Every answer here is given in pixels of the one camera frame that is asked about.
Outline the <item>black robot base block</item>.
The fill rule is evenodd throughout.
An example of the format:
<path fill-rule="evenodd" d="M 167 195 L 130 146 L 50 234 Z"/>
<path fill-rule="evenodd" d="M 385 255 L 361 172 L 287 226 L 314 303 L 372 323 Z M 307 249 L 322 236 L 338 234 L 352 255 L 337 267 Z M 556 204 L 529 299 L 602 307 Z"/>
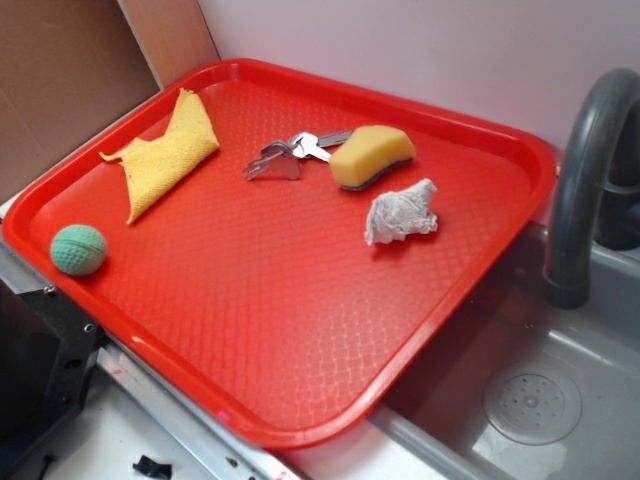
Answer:
<path fill-rule="evenodd" d="M 1 285 L 1 477 L 84 408 L 103 338 L 64 292 Z"/>

